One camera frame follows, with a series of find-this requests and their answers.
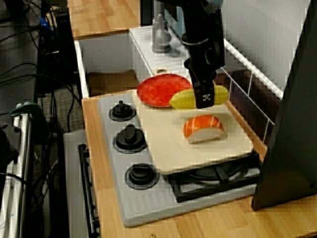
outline wooden cutting board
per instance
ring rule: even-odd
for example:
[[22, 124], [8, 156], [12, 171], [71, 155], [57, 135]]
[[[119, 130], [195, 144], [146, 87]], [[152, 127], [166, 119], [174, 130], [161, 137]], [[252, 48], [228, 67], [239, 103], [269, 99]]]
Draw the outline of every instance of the wooden cutting board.
[[[144, 104], [132, 92], [142, 130], [157, 171], [163, 175], [205, 167], [243, 157], [253, 150], [253, 143], [225, 104], [208, 109], [175, 110]], [[190, 144], [183, 135], [183, 125], [199, 115], [217, 117], [224, 128], [219, 139]]]

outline toy stove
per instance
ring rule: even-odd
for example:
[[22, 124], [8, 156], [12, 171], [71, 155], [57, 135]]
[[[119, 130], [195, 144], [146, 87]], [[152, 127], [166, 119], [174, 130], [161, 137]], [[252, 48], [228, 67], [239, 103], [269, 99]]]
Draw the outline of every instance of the toy stove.
[[163, 176], [152, 163], [131, 93], [101, 98], [98, 107], [126, 227], [254, 194], [262, 166], [256, 152], [238, 160]]

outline black panel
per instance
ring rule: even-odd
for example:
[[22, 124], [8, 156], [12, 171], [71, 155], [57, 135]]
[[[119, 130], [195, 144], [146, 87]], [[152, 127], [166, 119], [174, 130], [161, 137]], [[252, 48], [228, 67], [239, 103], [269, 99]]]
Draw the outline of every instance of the black panel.
[[317, 193], [317, 4], [311, 1], [253, 199], [259, 210]]

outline burner grate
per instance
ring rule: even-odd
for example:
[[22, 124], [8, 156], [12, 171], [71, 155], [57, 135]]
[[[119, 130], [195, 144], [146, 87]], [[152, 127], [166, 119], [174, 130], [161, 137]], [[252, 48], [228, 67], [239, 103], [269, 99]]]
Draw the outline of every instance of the burner grate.
[[239, 159], [239, 161], [241, 161], [243, 167], [231, 176], [224, 171], [222, 166], [213, 165], [206, 167], [207, 169], [213, 167], [212, 171], [216, 172], [218, 180], [209, 180], [208, 177], [206, 180], [195, 178], [192, 175], [198, 169], [192, 170], [191, 173], [186, 172], [167, 176], [177, 202], [181, 203], [257, 183], [260, 176], [259, 171], [261, 171], [262, 167], [258, 153], [253, 151], [248, 157]]

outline oven door handle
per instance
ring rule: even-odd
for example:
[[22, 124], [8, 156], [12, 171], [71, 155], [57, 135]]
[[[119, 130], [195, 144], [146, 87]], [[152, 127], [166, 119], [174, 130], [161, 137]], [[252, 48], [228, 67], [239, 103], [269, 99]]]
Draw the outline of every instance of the oven door handle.
[[99, 219], [95, 218], [94, 216], [94, 205], [91, 196], [90, 187], [92, 184], [89, 181], [89, 174], [88, 174], [88, 163], [86, 157], [86, 145], [80, 144], [78, 146], [79, 150], [79, 159], [80, 159], [80, 168], [81, 168], [81, 179], [83, 183], [83, 190], [84, 190], [84, 199], [85, 199], [85, 208], [86, 208], [86, 218], [87, 218], [87, 225], [88, 225], [88, 233], [89, 238], [97, 238], [99, 237], [99, 233], [97, 232], [97, 228], [100, 226]]

